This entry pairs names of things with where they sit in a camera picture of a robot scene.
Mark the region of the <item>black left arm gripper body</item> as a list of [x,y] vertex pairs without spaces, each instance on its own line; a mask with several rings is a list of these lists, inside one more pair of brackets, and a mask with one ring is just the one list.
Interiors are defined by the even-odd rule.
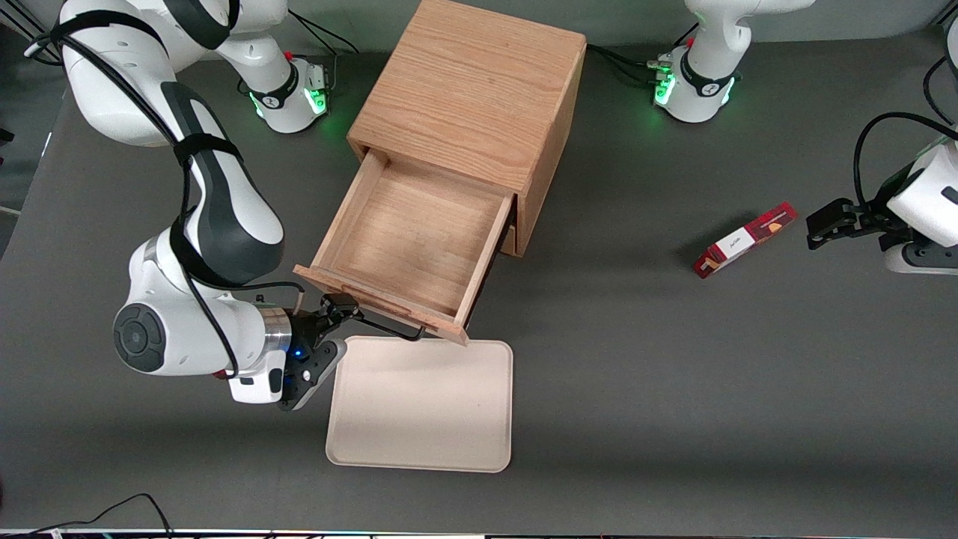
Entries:
[[882,252],[889,252],[890,249],[911,242],[910,226],[893,213],[889,213],[886,206],[880,204],[877,209],[873,209],[871,204],[858,204],[852,205],[851,211],[855,215],[855,224],[849,238],[877,234],[877,242]]

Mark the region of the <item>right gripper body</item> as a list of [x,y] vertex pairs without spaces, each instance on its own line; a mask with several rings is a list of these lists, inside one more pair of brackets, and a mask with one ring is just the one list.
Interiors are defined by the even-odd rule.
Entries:
[[323,344],[322,315],[259,312],[266,333],[263,350],[250,368],[229,380],[231,396],[247,405],[305,405],[335,370],[335,344]]

